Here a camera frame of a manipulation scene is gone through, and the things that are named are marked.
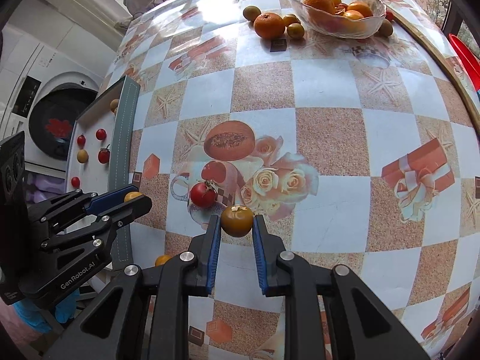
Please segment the blue gloved hand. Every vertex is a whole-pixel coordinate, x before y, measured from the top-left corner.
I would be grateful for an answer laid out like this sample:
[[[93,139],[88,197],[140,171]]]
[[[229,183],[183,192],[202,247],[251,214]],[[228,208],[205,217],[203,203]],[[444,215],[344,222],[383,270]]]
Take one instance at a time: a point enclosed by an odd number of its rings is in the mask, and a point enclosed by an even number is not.
[[[77,289],[55,306],[55,319],[58,323],[65,324],[68,320],[74,318],[79,296],[80,291]],[[52,330],[52,326],[41,314],[41,309],[35,306],[32,301],[24,299],[15,303],[13,307],[19,318],[33,330],[40,333],[48,333]]]

